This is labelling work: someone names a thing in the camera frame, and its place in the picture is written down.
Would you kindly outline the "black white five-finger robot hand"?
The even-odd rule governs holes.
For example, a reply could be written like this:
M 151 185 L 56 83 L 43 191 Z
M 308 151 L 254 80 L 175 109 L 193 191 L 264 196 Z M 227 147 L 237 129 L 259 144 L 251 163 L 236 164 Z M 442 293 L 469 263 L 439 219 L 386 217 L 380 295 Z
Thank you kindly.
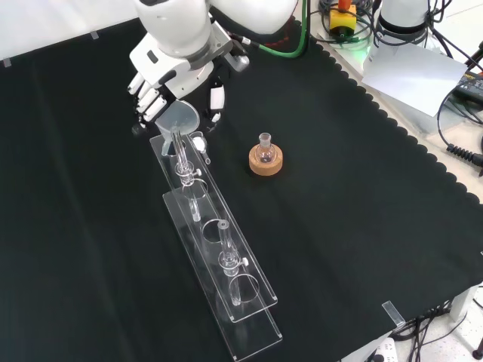
M 128 85 L 135 99 L 139 124 L 134 133 L 141 133 L 173 102 L 192 93 L 205 83 L 214 71 L 214 60 L 232 49 L 230 40 L 210 40 L 201 57 L 194 62 L 170 57 L 158 48 L 150 35 L 145 35 L 130 53 L 137 74 Z

